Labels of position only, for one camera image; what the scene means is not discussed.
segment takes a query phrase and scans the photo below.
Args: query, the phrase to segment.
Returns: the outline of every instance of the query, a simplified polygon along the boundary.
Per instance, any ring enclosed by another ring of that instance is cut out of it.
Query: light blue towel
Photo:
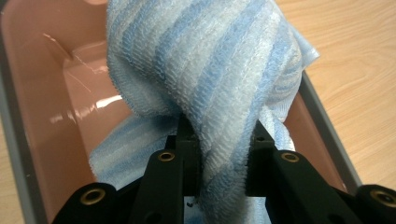
[[[264,199],[245,196],[250,136],[260,119],[278,148],[294,149],[282,122],[318,57],[274,0],[110,0],[107,41],[134,115],[92,152],[98,180],[119,189],[140,177],[184,113],[204,169],[186,223],[268,221]]]

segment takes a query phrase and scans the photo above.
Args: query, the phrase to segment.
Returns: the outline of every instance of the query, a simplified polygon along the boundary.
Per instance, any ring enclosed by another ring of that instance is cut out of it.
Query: wooden table
[[[362,182],[396,189],[396,1],[277,2],[321,54],[307,73]],[[23,223],[3,129],[0,223]]]

